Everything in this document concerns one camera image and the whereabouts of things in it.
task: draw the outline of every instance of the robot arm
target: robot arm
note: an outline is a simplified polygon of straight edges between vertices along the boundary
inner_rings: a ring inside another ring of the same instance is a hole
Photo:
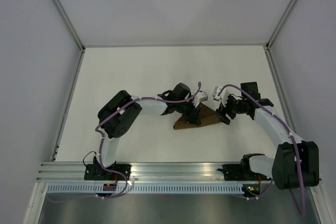
[[[236,114],[248,114],[258,123],[278,146],[275,158],[263,154],[244,155],[241,166],[246,173],[260,173],[274,179],[279,189],[299,188],[298,171],[294,147],[287,129],[274,117],[276,110],[268,99],[261,99],[256,82],[242,83],[240,89],[248,93],[271,114],[259,108],[243,92],[241,100],[236,100],[225,88],[216,87],[213,98],[221,101],[216,110],[218,118],[225,124],[230,124]],[[316,186],[319,183],[318,147],[314,142],[305,142],[300,136],[290,130],[298,145],[304,186]]]
[[[205,92],[198,92],[192,99],[173,103],[174,101],[187,100],[191,97],[188,86],[179,83],[171,91],[158,94],[153,98],[143,99],[129,95],[122,90],[116,94],[98,113],[99,123],[102,123],[112,113],[118,111],[127,103],[137,100],[124,110],[117,113],[113,118],[101,126],[102,132],[106,137],[101,148],[102,164],[109,167],[116,162],[116,151],[120,138],[129,130],[135,119],[139,115],[167,115],[174,111],[182,114],[184,120],[188,123],[200,125],[200,102],[207,100]]]

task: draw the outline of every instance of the gray floor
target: gray floor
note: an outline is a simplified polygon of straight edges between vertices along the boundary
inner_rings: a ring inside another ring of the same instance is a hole
[[[81,195],[51,194],[50,198],[61,200]],[[307,213],[301,217],[289,191],[279,191],[275,186],[258,201],[231,195],[158,194],[131,194],[105,200],[75,199],[61,204],[46,200],[40,223],[320,223],[308,192],[306,202]]]

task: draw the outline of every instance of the white wall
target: white wall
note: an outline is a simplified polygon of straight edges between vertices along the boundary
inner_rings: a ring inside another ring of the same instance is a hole
[[[298,132],[319,146],[336,210],[336,0],[298,0],[272,51]]]
[[[79,57],[50,0],[0,0],[0,222],[21,223]]]
[[[290,0],[60,0],[86,46],[265,43]]]

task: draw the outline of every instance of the black mounting base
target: black mounting base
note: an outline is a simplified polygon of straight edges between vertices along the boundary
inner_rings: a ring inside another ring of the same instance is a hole
[[[223,165],[218,171],[224,174],[225,181],[259,181],[259,176],[261,180],[271,180],[262,174],[244,173],[241,164]]]
[[[127,180],[130,179],[131,165],[128,164],[113,164],[108,169],[116,170],[126,176]],[[117,174],[118,181],[125,179]],[[99,163],[89,164],[86,167],[84,180],[115,180],[115,173],[109,173],[103,170]]]

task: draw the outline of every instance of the cardboard piece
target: cardboard piece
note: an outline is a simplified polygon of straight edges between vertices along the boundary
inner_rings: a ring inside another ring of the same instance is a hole
[[[180,117],[174,124],[175,130],[181,130],[181,129],[190,129],[190,128],[199,128],[204,127],[216,123],[220,123],[221,121],[218,120],[218,117],[216,115],[216,112],[212,109],[210,109],[207,105],[200,103],[201,110],[200,110],[200,119],[201,119],[201,125],[195,125],[186,123],[182,117]]]

